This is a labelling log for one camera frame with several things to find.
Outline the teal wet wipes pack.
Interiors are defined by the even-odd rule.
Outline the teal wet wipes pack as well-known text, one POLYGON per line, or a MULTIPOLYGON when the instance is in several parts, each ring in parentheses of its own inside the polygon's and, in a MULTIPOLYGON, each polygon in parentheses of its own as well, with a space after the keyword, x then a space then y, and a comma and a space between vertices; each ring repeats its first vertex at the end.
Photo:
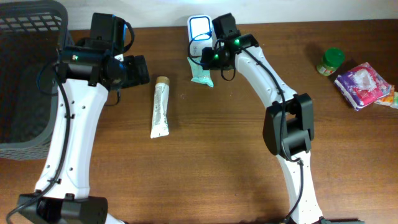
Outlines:
POLYGON ((202 85, 208 85, 209 87, 213 88, 214 83, 211 79, 211 73, 209 70, 204 70, 201 65, 197 64, 199 59, 200 57, 195 58, 194 60, 191 60, 189 57, 187 58, 192 71, 191 81, 202 85))

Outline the white tube with tan cap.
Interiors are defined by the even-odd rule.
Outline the white tube with tan cap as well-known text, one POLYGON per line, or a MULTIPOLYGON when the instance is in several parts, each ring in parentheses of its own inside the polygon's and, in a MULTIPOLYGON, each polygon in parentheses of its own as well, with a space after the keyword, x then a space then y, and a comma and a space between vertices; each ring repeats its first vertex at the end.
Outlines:
POLYGON ((150 138, 159 138, 169 135, 167 121, 167 107, 169 102, 170 80, 167 77, 156 79, 154 90, 154 106, 150 138))

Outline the green lid jar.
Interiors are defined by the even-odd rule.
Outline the green lid jar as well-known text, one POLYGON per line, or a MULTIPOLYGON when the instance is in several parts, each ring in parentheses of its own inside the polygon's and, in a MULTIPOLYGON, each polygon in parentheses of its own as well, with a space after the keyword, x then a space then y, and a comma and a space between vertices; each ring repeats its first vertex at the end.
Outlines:
POLYGON ((333 74, 345 61, 345 54, 339 48, 329 48, 322 56, 321 62, 317 65, 318 73, 329 76, 333 74))

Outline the pink purple tissue pack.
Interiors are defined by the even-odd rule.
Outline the pink purple tissue pack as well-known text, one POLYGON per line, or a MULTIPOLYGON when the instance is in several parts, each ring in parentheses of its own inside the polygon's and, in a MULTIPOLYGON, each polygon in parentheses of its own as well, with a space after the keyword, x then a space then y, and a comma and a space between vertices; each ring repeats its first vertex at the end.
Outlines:
POLYGON ((338 75, 334 84, 355 111, 387 96, 392 88, 368 62, 338 75))

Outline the orange small tissue box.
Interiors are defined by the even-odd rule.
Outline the orange small tissue box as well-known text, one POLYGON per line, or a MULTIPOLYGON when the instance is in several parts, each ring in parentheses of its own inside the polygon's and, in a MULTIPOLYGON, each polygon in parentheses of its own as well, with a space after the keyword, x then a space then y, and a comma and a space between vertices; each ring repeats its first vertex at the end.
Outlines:
POLYGON ((394 93, 395 93, 395 86, 392 85, 391 89, 390 89, 390 93, 388 95, 376 100, 375 104, 390 106, 392 104, 392 102, 394 101, 394 93))

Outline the green small tissue box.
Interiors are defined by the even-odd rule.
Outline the green small tissue box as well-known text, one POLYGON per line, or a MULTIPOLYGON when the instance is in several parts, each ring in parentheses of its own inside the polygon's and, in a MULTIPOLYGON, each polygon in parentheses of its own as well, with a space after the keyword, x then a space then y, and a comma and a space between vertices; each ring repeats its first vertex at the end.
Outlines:
POLYGON ((398 109, 398 92, 397 91, 394 92, 394 96, 393 96, 392 103, 391 103, 390 107, 398 109))

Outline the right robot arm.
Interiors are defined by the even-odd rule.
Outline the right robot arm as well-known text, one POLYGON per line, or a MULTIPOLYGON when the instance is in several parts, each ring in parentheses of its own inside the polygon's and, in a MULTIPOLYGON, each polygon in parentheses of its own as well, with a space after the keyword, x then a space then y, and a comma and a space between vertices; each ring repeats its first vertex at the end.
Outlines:
POLYGON ((283 223, 320 223, 310 167, 314 139, 313 102, 299 95, 278 76, 265 58, 258 41, 243 35, 228 13, 213 19, 216 42, 202 50, 205 70, 239 72, 249 82, 266 109, 262 136, 282 168, 289 195, 289 212, 283 223))

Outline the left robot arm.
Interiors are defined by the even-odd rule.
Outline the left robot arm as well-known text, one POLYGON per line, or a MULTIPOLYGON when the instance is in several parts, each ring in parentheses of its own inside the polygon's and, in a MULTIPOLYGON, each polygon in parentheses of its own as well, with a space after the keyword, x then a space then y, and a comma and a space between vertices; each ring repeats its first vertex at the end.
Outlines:
POLYGON ((109 92, 149 83, 145 58, 128 55, 130 23, 94 13, 90 35, 59 51, 52 63, 58 86, 55 126, 45 167, 13 213, 32 223, 117 223, 104 197, 90 195, 90 159, 109 92))

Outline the dark grey plastic basket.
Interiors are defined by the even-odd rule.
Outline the dark grey plastic basket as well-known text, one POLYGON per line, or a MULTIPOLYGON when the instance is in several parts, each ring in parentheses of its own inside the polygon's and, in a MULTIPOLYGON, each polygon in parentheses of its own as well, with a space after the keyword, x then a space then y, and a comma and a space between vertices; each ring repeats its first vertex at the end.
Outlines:
POLYGON ((1 3, 1 158, 44 159, 57 114, 53 65, 73 43, 57 1, 1 3))

